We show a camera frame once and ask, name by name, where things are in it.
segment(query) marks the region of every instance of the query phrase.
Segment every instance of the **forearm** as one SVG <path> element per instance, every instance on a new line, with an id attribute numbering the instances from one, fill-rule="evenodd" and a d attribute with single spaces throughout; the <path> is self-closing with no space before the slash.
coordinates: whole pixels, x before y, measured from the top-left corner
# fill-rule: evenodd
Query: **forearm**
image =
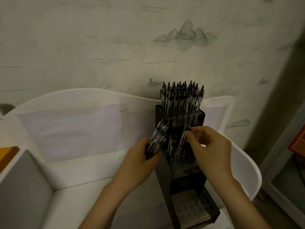
<path id="1" fill-rule="evenodd" d="M 110 228 L 117 208 L 127 195 L 128 192 L 120 186 L 120 183 L 112 180 L 104 187 L 79 229 Z"/>
<path id="2" fill-rule="evenodd" d="M 271 229 L 237 180 L 232 178 L 223 182 L 222 187 L 215 187 L 216 192 L 225 204 L 236 229 Z"/>

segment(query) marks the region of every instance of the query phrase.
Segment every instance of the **pen holder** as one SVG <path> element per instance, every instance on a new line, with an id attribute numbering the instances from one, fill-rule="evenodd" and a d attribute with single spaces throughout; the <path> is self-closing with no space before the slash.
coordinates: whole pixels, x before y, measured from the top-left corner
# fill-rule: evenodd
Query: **pen holder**
<path id="1" fill-rule="evenodd" d="M 203 125 L 204 117 L 205 113 L 200 110 L 193 118 L 191 127 Z M 161 106 L 156 105 L 156 126 L 163 118 L 165 121 L 175 120 L 175 118 L 166 119 Z M 173 122 L 170 123 L 167 133 L 170 135 L 171 132 L 175 132 L 181 135 L 184 125 L 175 126 Z M 168 154 L 168 143 L 167 138 L 163 146 L 163 156 L 155 171 L 173 227 L 175 229 L 202 228 L 214 223 L 220 211 L 204 187 L 206 177 L 197 165 L 191 146 L 185 143 L 186 153 L 183 158 L 174 158 L 175 153 L 170 156 Z"/>

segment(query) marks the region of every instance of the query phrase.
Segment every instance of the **right hand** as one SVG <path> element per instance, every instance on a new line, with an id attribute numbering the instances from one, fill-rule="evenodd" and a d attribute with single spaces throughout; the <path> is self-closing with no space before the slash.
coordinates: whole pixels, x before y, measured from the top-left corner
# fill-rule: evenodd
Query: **right hand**
<path id="1" fill-rule="evenodd" d="M 225 180 L 234 180 L 230 140 L 208 126 L 192 127 L 185 135 L 200 169 L 214 188 L 222 188 Z"/>

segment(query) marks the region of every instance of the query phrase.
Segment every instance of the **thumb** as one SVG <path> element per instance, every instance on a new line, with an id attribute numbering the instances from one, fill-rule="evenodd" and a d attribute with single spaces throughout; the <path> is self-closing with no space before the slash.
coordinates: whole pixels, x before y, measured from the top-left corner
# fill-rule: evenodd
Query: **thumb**
<path id="1" fill-rule="evenodd" d="M 189 143 L 193 149 L 194 153 L 199 152 L 200 150 L 203 150 L 204 147 L 202 147 L 199 143 L 199 141 L 196 139 L 195 135 L 191 131 L 185 131 L 184 132 L 186 137 L 189 140 Z"/>
<path id="2" fill-rule="evenodd" d="M 155 167 L 160 162 L 161 156 L 162 156 L 162 152 L 160 151 L 157 154 L 155 154 L 151 159 L 148 159 L 145 162 L 146 169 L 148 169 L 150 173 L 155 169 Z"/>

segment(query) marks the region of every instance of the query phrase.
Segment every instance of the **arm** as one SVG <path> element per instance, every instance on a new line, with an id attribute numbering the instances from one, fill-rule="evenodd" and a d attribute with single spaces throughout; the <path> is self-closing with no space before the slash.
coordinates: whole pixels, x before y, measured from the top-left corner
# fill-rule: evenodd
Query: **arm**
<path id="1" fill-rule="evenodd" d="M 104 187 L 97 201 L 78 229 L 108 229 L 116 210 L 126 196 L 141 185 L 157 166 L 161 153 L 146 160 L 144 151 L 148 139 L 142 139 L 128 150 L 112 181 Z"/>
<path id="2" fill-rule="evenodd" d="M 192 127 L 185 134 L 200 169 L 225 204 L 234 227 L 271 229 L 232 175 L 230 140 L 207 126 Z"/>

